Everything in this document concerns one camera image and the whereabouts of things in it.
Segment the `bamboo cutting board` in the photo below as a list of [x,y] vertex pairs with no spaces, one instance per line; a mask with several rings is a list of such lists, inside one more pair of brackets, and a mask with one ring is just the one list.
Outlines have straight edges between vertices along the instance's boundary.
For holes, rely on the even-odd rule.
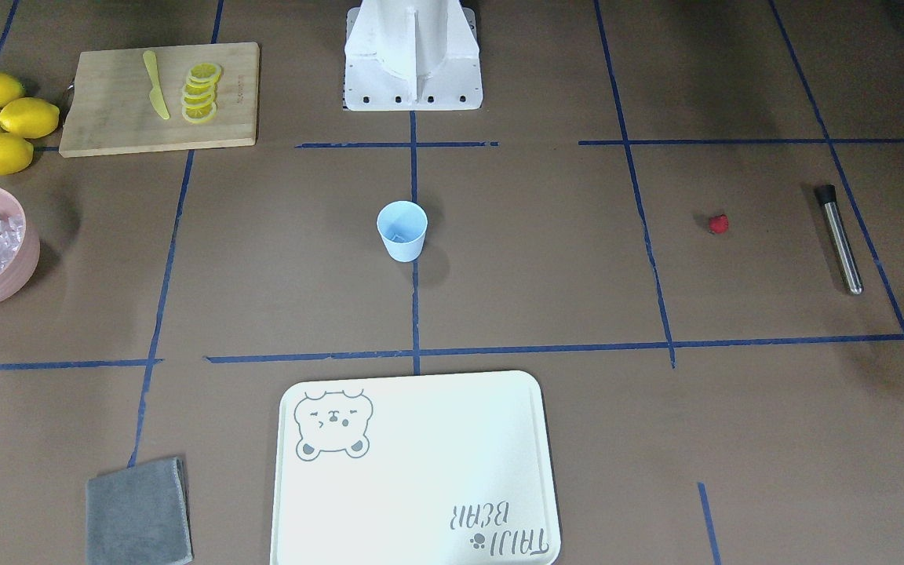
[[[144,48],[80,54],[71,110],[62,126],[62,157],[112,156],[251,146],[256,142],[261,47],[256,42],[189,44],[153,48],[169,119],[159,117],[148,93],[151,80]],[[191,67],[223,68],[217,111],[204,124],[180,114],[180,97]]]

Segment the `white bear tray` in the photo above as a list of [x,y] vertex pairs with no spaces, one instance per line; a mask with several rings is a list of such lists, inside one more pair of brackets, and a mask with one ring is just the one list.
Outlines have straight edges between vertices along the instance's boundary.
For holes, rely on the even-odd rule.
[[279,404],[272,564],[552,564],[562,529],[523,370],[294,384]]

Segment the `light blue cup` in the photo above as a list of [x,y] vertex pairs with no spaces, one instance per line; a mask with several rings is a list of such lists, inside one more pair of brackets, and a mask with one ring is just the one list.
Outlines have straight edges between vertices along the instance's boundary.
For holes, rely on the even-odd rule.
[[411,201],[391,202],[381,208],[376,226],[394,261],[413,262],[420,257],[429,226],[429,218],[420,205]]

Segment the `grey folded cloth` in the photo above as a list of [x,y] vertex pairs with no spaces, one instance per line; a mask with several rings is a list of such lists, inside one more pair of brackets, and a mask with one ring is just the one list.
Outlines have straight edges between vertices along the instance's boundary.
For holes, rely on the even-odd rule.
[[188,491],[180,457],[88,479],[87,564],[190,564]]

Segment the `lemon slices row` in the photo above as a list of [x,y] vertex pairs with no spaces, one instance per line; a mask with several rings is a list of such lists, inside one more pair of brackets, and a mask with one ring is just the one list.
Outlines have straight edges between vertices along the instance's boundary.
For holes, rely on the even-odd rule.
[[223,75],[221,64],[199,62],[192,65],[180,89],[180,116],[189,124],[204,124],[217,113],[217,89]]

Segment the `red strawberry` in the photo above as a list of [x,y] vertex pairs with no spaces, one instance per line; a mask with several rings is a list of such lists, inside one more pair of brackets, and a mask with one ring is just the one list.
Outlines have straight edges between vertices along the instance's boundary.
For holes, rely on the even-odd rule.
[[714,215],[708,218],[707,228],[711,235],[724,235],[731,229],[731,221],[726,214]]

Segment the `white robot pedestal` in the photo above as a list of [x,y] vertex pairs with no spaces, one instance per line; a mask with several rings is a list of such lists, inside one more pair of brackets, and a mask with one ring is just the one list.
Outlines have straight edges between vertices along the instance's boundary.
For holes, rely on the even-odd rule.
[[363,1],[347,13],[349,111],[471,111],[483,86],[475,12],[459,1]]

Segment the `yellow plastic knife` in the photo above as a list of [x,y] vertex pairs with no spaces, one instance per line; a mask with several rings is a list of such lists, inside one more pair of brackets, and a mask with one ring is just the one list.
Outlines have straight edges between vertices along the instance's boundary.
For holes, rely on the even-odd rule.
[[150,92],[148,92],[148,100],[155,114],[161,119],[171,118],[169,108],[166,107],[164,93],[162,92],[160,71],[158,58],[154,50],[147,49],[141,54],[144,67],[150,80]]

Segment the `steel muddler black tip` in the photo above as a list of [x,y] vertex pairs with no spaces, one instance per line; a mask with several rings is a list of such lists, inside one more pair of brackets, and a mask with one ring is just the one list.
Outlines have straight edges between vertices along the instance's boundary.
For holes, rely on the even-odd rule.
[[826,226],[831,235],[833,249],[836,251],[844,287],[849,294],[858,296],[864,290],[863,279],[858,272],[849,236],[844,228],[842,215],[840,215],[836,187],[832,184],[815,186],[814,194],[815,200],[818,201],[819,207],[825,215]]

